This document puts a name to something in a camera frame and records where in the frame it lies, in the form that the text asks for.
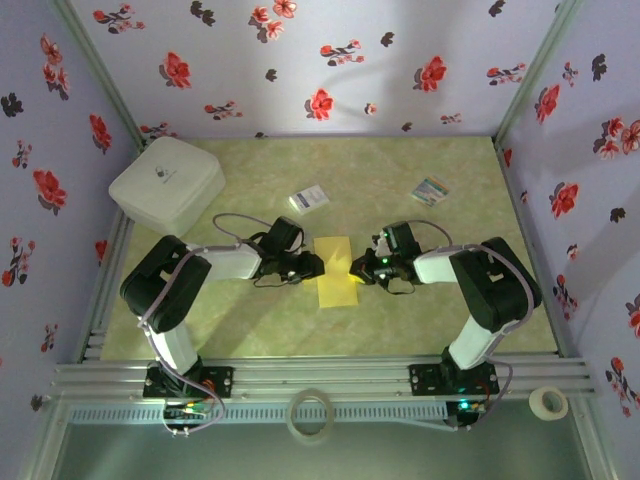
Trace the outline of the yellow cloth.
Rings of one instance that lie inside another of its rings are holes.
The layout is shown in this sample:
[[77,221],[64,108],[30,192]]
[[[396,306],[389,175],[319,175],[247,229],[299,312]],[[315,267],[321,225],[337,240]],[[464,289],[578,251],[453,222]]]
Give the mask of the yellow cloth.
[[324,274],[317,278],[319,307],[357,306],[356,281],[350,275],[352,255],[349,238],[315,238],[314,251],[324,264]]

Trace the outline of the small white blue box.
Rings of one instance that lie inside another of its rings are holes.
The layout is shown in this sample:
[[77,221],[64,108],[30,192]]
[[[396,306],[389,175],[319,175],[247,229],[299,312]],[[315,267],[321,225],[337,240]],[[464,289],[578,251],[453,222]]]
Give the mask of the small white blue box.
[[330,199],[322,187],[316,184],[290,195],[287,202],[296,213],[305,215],[327,205]]

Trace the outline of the teal orange medical packet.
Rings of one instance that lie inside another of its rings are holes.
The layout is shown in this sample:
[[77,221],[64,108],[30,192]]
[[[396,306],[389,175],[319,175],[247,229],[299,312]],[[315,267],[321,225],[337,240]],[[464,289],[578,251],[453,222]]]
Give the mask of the teal orange medical packet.
[[411,192],[411,197],[434,207],[448,196],[450,190],[446,184],[434,176],[425,177]]

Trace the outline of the clear tape roll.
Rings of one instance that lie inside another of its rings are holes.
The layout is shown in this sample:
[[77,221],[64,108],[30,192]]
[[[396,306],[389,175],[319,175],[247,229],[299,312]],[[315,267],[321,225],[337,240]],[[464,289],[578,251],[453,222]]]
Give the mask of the clear tape roll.
[[[297,408],[305,401],[312,400],[319,403],[326,413],[324,425],[315,433],[305,433],[295,425]],[[331,434],[335,425],[334,406],[329,396],[316,388],[308,388],[298,392],[289,402],[286,411],[285,424],[291,436],[305,446],[322,444]]]

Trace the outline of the white plastic lidded container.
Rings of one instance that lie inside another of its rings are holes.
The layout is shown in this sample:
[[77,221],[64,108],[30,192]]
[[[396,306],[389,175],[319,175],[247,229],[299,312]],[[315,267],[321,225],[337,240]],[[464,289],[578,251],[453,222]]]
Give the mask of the white plastic lidded container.
[[181,237],[225,185],[213,154],[161,137],[111,183],[109,195],[134,222],[162,235]]

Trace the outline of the white tape roll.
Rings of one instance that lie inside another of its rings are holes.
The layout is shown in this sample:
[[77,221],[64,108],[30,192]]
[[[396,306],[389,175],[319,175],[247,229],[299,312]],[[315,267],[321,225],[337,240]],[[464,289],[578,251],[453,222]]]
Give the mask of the white tape roll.
[[531,412],[542,421],[561,420],[569,411],[566,396],[552,386],[537,388],[529,395],[528,402]]

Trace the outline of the aluminium rail beam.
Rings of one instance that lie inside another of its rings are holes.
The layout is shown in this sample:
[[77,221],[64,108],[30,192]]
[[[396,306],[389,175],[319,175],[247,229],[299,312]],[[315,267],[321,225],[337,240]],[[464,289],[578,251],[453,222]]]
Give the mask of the aluminium rail beam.
[[[443,399],[427,383],[423,367],[434,356],[257,357],[209,359],[205,366],[230,367],[232,403],[284,402],[306,389],[324,392],[333,401],[373,402]],[[596,384],[580,358],[552,354],[501,355],[490,381],[472,382],[449,395],[458,399],[525,399],[541,387],[555,387],[567,397],[592,396]],[[140,400],[147,361],[94,361],[61,365],[51,393],[91,400]]]

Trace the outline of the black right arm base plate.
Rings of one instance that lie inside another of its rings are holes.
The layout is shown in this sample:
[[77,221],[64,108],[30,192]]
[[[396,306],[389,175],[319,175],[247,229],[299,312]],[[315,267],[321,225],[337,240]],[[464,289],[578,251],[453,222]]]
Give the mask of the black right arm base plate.
[[493,396],[500,391],[496,369],[487,362],[469,370],[448,363],[413,364],[408,372],[414,396]]

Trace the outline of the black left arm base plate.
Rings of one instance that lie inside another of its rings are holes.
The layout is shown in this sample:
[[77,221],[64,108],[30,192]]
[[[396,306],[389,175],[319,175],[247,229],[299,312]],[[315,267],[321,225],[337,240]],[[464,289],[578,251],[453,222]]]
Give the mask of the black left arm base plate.
[[[230,366],[203,366],[197,364],[184,373],[189,380],[214,390],[222,399],[231,396],[234,383],[234,368]],[[147,368],[143,386],[144,398],[206,398],[202,390],[177,379],[160,365]]]

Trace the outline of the aluminium side rail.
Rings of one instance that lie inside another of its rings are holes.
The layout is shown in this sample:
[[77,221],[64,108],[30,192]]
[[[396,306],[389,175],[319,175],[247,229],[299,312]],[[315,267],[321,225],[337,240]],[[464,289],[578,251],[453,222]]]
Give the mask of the aluminium side rail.
[[133,223],[119,210],[114,218],[106,253],[99,267],[74,360],[78,364],[101,359],[111,312],[120,285]]

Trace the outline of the aluminium frame post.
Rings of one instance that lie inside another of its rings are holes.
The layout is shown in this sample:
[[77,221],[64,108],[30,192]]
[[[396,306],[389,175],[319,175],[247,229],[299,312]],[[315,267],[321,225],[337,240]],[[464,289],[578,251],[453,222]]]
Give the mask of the aluminium frame post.
[[550,27],[543,38],[542,43],[528,67],[528,70],[513,97],[496,134],[492,137],[495,147],[498,147],[506,138],[516,120],[526,108],[529,96],[534,90],[540,76],[544,73],[554,52],[561,45],[571,23],[585,0],[561,0],[557,3],[555,15]]
[[125,126],[129,136],[134,141],[137,150],[139,152],[143,151],[146,147],[146,141],[136,126],[123,96],[109,73],[91,36],[72,5],[71,0],[46,0],[46,3],[59,17],[59,20],[71,35],[74,43],[82,52],[94,80],[100,85],[109,103],[115,109],[121,123]]

